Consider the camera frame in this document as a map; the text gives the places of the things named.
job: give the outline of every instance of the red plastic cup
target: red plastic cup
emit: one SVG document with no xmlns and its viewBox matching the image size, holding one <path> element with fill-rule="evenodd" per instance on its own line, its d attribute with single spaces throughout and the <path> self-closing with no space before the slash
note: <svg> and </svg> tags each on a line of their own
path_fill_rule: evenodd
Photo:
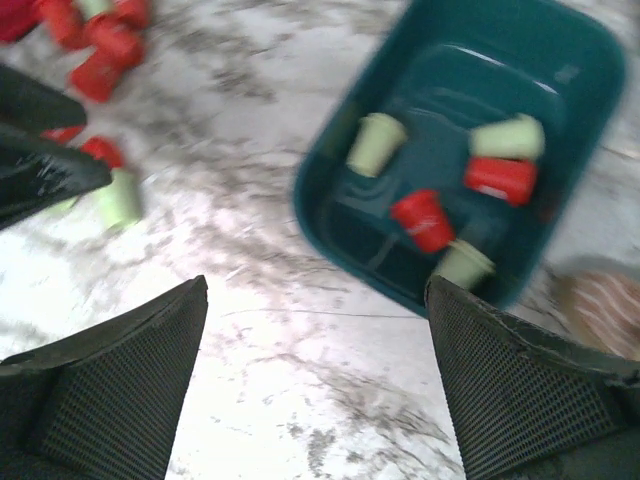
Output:
<svg viewBox="0 0 640 480">
<path fill-rule="evenodd" d="M 54 128 L 53 130 L 47 130 L 42 132 L 42 136 L 44 138 L 48 138 L 49 140 L 53 140 L 54 142 L 60 143 L 64 145 L 65 143 L 73 140 L 80 132 L 84 130 L 85 125 L 79 125 L 77 127 L 66 127 L 66 128 Z"/>
<path fill-rule="evenodd" d="M 120 77 L 122 70 L 109 55 L 98 50 L 71 72 L 69 80 L 86 97 L 104 103 L 111 98 Z"/>
<path fill-rule="evenodd" d="M 533 162 L 473 157 L 467 166 L 464 184 L 520 207 L 529 203 L 537 175 L 538 168 Z"/>
<path fill-rule="evenodd" d="M 105 137 L 91 137 L 80 148 L 80 150 L 88 153 L 96 160 L 102 160 L 109 166 L 110 169 L 124 168 L 122 152 L 118 147 L 114 145 L 112 141 Z"/>
<path fill-rule="evenodd" d="M 122 69 L 133 68 L 144 60 L 144 45 L 124 22 L 114 15 L 102 14 L 87 23 L 91 42 Z"/>
<path fill-rule="evenodd" d="M 116 0 L 116 17 L 136 30 L 144 30 L 151 20 L 148 0 Z"/>
<path fill-rule="evenodd" d="M 426 253 L 446 248 L 456 238 L 434 190 L 419 190 L 391 207 L 391 216 Z"/>
<path fill-rule="evenodd" d="M 89 46 L 82 16 L 70 0 L 36 0 L 35 5 L 58 45 L 67 50 Z"/>
<path fill-rule="evenodd" d="M 26 35 L 39 23 L 33 0 L 0 2 L 0 43 L 11 43 Z"/>
</svg>

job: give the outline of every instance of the white marble surface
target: white marble surface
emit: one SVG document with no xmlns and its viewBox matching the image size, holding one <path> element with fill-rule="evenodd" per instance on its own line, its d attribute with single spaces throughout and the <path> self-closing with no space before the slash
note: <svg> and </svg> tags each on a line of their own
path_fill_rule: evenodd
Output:
<svg viewBox="0 0 640 480">
<path fill-rule="evenodd" d="M 579 253 L 640 264 L 638 4 L 569 3 L 620 36 L 632 78 L 515 308 L 556 330 L 557 265 Z M 401 7 L 158 1 L 146 63 L 89 107 L 82 137 L 119 141 L 144 179 L 147 217 L 107 235 L 84 200 L 3 231 L 0 357 L 204 273 L 209 316 L 167 478 L 464 478 L 427 322 L 318 257 L 289 205 L 301 155 Z M 2 51 L 60 87 L 82 56 L 42 29 Z"/>
</svg>

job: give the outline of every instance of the plastic cup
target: plastic cup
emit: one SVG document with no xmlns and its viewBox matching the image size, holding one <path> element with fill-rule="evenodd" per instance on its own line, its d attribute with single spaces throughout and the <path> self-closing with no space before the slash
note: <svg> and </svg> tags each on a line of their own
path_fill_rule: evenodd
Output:
<svg viewBox="0 0 640 480">
<path fill-rule="evenodd" d="M 70 198 L 69 200 L 64 200 L 60 203 L 56 203 L 55 205 L 50 206 L 48 210 L 51 213 L 61 215 L 71 210 L 76 203 L 78 203 L 78 197 Z"/>
<path fill-rule="evenodd" d="M 136 67 L 144 60 L 142 39 L 114 15 L 93 17 L 87 23 L 87 32 L 96 48 L 123 70 Z"/>
<path fill-rule="evenodd" d="M 470 291 L 485 277 L 492 275 L 494 267 L 495 264 L 482 252 L 463 240 L 456 240 L 451 243 L 432 276 L 439 275 Z"/>
<path fill-rule="evenodd" d="M 92 192 L 107 229 L 124 230 L 142 219 L 142 204 L 136 177 L 124 168 L 111 170 L 111 185 Z"/>
<path fill-rule="evenodd" d="M 58 45 L 67 50 L 89 46 L 80 12 L 70 0 L 38 0 L 35 5 Z"/>
<path fill-rule="evenodd" d="M 114 5 L 111 0 L 73 0 L 85 20 L 90 20 L 93 17 L 102 15 L 103 13 L 109 13 L 114 10 Z"/>
<path fill-rule="evenodd" d="M 69 81 L 86 97 L 104 103 L 111 98 L 121 77 L 122 71 L 111 57 L 98 50 L 71 72 Z"/>
<path fill-rule="evenodd" d="M 419 190 L 391 207 L 391 216 L 425 253 L 446 248 L 456 236 L 433 190 Z"/>
<path fill-rule="evenodd" d="M 116 0 L 116 16 L 119 20 L 137 30 L 144 30 L 151 20 L 148 0 Z"/>
<path fill-rule="evenodd" d="M 77 127 L 54 128 L 52 130 L 42 132 L 41 136 L 64 145 L 76 138 L 80 134 L 80 132 L 84 130 L 84 127 L 85 125 L 79 125 Z"/>
<path fill-rule="evenodd" d="M 91 137 L 80 150 L 88 153 L 96 160 L 105 162 L 111 170 L 114 168 L 124 168 L 124 156 L 122 152 L 113 142 L 105 137 Z"/>
<path fill-rule="evenodd" d="M 540 122 L 529 115 L 492 123 L 471 130 L 471 155 L 475 157 L 519 158 L 535 162 L 545 147 Z"/>
<path fill-rule="evenodd" d="M 467 166 L 464 184 L 519 207 L 529 203 L 537 176 L 538 169 L 532 162 L 474 157 Z"/>
<path fill-rule="evenodd" d="M 365 177 L 377 177 L 397 148 L 409 138 L 404 126 L 384 113 L 361 119 L 362 127 L 347 157 L 347 166 Z"/>
</svg>

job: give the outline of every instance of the brown striped fabric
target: brown striped fabric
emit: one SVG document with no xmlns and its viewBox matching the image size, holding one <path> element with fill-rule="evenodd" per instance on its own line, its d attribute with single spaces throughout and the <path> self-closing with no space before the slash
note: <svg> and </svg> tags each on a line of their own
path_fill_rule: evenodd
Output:
<svg viewBox="0 0 640 480">
<path fill-rule="evenodd" d="M 640 283 L 621 273 L 564 277 L 558 302 L 567 327 L 598 350 L 640 361 Z"/>
</svg>

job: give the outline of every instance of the plastic basin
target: plastic basin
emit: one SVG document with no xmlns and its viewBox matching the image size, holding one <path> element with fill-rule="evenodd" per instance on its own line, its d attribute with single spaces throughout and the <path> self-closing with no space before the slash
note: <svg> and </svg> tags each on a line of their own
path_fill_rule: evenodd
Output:
<svg viewBox="0 0 640 480">
<path fill-rule="evenodd" d="M 426 316 L 425 254 L 390 216 L 428 188 L 456 232 L 500 232 L 496 275 L 477 291 L 498 308 L 526 286 L 623 90 L 621 47 L 593 19 L 551 0 L 415 0 L 352 86 L 298 172 L 294 204 L 308 241 L 374 289 Z M 345 165 L 359 120 L 382 112 L 409 140 L 377 178 Z M 525 113 L 545 130 L 531 202 L 513 208 L 463 185 L 469 130 Z"/>
</svg>

